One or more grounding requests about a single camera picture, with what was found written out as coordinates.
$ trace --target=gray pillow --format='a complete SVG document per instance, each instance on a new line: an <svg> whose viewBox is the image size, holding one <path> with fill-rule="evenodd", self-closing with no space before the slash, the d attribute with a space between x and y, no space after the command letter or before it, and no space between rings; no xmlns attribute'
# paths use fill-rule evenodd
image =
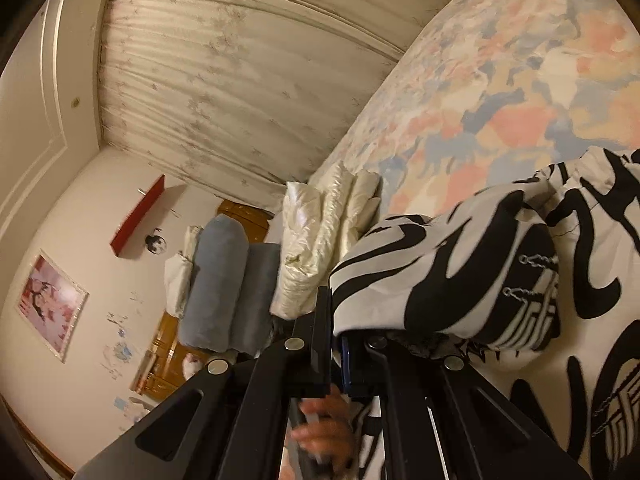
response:
<svg viewBox="0 0 640 480"><path fill-rule="evenodd" d="M248 251L242 224L226 215L216 216L200 233L191 291L178 327L181 344L215 352L229 348Z"/></svg>
<svg viewBox="0 0 640 480"><path fill-rule="evenodd" d="M271 330L269 307L280 267L279 244L250 244L229 345L255 355Z"/></svg>

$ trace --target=pastel patterned sheet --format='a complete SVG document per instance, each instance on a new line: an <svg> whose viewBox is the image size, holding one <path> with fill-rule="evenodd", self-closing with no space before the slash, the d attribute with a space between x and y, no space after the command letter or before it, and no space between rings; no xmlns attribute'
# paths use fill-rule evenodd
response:
<svg viewBox="0 0 640 480"><path fill-rule="evenodd" d="M640 147L640 36L616 0L453 0L370 99L338 160L381 214L434 216L589 146Z"/></svg>

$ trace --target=metal screw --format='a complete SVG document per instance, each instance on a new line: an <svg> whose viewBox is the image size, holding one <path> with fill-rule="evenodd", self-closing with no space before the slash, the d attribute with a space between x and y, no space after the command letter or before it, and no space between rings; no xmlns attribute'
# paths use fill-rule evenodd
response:
<svg viewBox="0 0 640 480"><path fill-rule="evenodd" d="M305 347L305 341L299 337L290 337L284 342L284 348L287 350L302 350Z"/></svg>
<svg viewBox="0 0 640 480"><path fill-rule="evenodd" d="M457 355L450 355L444 359L444 367L452 372L457 372L465 367L465 362Z"/></svg>
<svg viewBox="0 0 640 480"><path fill-rule="evenodd" d="M229 370L229 363L224 359L216 359L207 365L207 371L213 375L220 375Z"/></svg>
<svg viewBox="0 0 640 480"><path fill-rule="evenodd" d="M381 335L372 335L369 339L367 339L367 344L371 348L375 348L376 350L382 350L386 348L386 337L382 337Z"/></svg>

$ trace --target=framed picture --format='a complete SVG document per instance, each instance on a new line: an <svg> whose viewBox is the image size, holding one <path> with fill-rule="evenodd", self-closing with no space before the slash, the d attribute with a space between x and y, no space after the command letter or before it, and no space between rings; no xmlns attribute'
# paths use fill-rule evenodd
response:
<svg viewBox="0 0 640 480"><path fill-rule="evenodd" d="M62 362L86 297L48 256L39 254L22 289L18 310Z"/></svg>

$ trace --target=floral curtain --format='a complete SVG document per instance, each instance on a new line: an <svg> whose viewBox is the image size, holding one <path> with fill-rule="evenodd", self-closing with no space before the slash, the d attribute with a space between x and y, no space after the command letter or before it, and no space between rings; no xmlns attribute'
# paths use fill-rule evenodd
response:
<svg viewBox="0 0 640 480"><path fill-rule="evenodd" d="M108 0L105 140L272 211L450 0Z"/></svg>

